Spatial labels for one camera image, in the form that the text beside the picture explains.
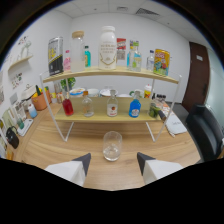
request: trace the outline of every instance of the paper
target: paper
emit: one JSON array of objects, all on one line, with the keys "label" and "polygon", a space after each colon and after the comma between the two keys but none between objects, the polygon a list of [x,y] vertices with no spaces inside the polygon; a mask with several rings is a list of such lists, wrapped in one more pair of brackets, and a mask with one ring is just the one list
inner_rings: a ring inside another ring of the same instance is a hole
[{"label": "paper", "polygon": [[[163,113],[168,116],[168,113],[170,111],[170,108],[167,104],[164,104],[163,106]],[[170,116],[167,120],[166,127],[169,132],[173,134],[180,134],[187,132],[187,129],[185,126],[182,124],[180,119],[173,113],[173,111],[170,113]]]},{"label": "paper", "polygon": [[167,129],[173,134],[180,134],[187,132],[187,129],[175,114],[169,116],[166,126]]}]

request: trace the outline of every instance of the white bottle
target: white bottle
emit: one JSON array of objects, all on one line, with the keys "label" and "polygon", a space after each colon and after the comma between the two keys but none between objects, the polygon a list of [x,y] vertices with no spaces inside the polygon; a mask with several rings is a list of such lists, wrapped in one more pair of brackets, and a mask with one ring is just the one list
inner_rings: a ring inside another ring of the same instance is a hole
[{"label": "white bottle", "polygon": [[37,116],[36,108],[34,107],[32,103],[28,106],[28,110],[30,113],[30,117],[35,118]]},{"label": "white bottle", "polygon": [[116,69],[117,38],[113,26],[103,26],[99,44],[99,69]]},{"label": "white bottle", "polygon": [[85,41],[84,31],[79,30],[72,33],[70,65],[72,72],[81,72],[85,70]]},{"label": "white bottle", "polygon": [[115,97],[115,90],[110,90],[111,97],[107,101],[107,115],[109,117],[117,116],[118,101]]},{"label": "white bottle", "polygon": [[154,68],[154,51],[150,50],[150,56],[147,57],[146,69],[153,72]]}]

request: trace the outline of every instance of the red bottle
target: red bottle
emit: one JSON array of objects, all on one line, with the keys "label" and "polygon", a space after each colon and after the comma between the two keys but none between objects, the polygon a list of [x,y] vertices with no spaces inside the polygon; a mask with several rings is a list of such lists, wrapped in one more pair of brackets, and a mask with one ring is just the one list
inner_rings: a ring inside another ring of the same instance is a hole
[{"label": "red bottle", "polygon": [[72,102],[69,99],[69,93],[67,92],[67,96],[64,98],[62,95],[62,105],[67,116],[74,114]]}]

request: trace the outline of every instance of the can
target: can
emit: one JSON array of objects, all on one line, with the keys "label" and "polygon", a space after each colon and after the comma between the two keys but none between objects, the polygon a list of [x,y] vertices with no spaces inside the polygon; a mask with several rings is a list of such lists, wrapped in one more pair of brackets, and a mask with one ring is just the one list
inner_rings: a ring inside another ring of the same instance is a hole
[{"label": "can", "polygon": [[63,68],[63,38],[55,37],[48,44],[48,65],[50,75],[64,72]]},{"label": "can", "polygon": [[156,49],[153,73],[168,76],[170,64],[170,53],[165,50]]}]

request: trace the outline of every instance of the poster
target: poster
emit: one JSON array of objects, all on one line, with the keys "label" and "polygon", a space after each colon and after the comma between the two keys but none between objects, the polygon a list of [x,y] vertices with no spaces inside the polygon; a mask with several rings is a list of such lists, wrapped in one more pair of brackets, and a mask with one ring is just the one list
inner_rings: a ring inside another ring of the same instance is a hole
[{"label": "poster", "polygon": [[125,60],[126,39],[117,38],[117,60]]}]

